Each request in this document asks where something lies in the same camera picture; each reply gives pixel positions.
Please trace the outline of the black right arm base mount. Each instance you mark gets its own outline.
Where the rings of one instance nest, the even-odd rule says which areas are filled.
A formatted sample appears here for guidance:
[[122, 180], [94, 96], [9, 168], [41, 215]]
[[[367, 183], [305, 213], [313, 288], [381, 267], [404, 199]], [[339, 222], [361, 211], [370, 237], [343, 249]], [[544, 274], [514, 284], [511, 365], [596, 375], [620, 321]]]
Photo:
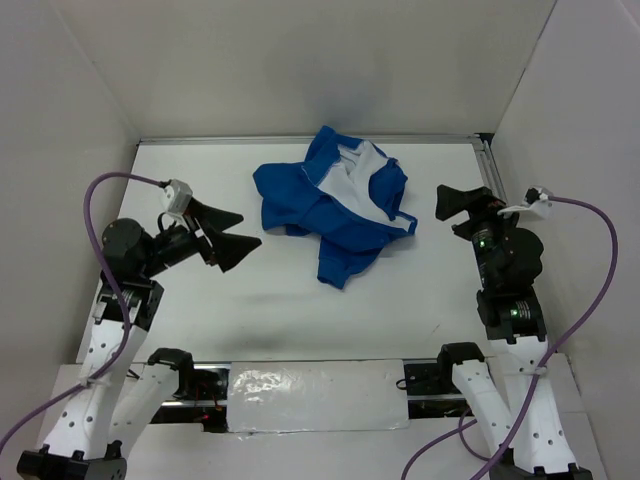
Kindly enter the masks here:
[[449, 380], [442, 377], [436, 361], [408, 361], [403, 363], [404, 376], [396, 381], [396, 388], [409, 397], [435, 397], [455, 392]]

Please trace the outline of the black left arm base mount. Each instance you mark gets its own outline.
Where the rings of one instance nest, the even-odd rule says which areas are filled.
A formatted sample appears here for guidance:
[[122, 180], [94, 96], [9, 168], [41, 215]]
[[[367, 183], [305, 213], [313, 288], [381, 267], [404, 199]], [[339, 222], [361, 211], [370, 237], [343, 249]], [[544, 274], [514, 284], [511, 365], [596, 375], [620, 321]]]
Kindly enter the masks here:
[[144, 382], [152, 387], [158, 409], [150, 424], [198, 425], [206, 433], [226, 433], [229, 374], [226, 366], [198, 368], [190, 361], [156, 359], [130, 367], [125, 386]]

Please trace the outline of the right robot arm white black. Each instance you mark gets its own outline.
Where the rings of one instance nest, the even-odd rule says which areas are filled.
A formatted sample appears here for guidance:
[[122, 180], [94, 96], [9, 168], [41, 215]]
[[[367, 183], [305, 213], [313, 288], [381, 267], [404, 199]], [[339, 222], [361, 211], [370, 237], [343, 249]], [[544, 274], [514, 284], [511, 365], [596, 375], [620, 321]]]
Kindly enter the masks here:
[[487, 187], [461, 191], [437, 188], [435, 216], [445, 221], [466, 212], [453, 233], [469, 241], [481, 281], [477, 311], [503, 377], [498, 391], [487, 361], [472, 343], [446, 344], [436, 379], [448, 392], [460, 391], [489, 447], [491, 479], [589, 479], [561, 424], [545, 367], [547, 329], [533, 283], [542, 271], [541, 240], [518, 225]]

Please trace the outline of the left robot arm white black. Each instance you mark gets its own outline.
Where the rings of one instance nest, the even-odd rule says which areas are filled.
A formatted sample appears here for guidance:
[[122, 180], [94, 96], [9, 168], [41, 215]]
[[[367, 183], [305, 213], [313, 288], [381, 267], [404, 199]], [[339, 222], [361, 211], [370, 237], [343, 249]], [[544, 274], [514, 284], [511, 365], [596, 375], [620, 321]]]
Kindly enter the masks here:
[[164, 201], [170, 226], [150, 236], [135, 220], [117, 219], [102, 234], [106, 265], [94, 302], [89, 349], [81, 375], [43, 445], [22, 453], [24, 479], [122, 479], [127, 458], [161, 404], [196, 390], [190, 353], [159, 348], [131, 389], [124, 388], [164, 294], [155, 276], [193, 257], [226, 272], [257, 249], [256, 237], [229, 233], [240, 214], [191, 196]]

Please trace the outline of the blue jacket white lining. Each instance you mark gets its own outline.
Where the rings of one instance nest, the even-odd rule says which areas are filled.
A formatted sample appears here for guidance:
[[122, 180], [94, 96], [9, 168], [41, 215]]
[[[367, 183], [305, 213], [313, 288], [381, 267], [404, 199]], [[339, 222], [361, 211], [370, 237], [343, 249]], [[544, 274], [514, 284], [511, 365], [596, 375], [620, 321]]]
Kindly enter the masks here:
[[253, 173], [265, 230], [320, 238], [317, 279], [342, 290], [390, 243], [415, 234], [401, 210], [407, 175], [373, 142], [324, 126], [304, 160], [268, 163]]

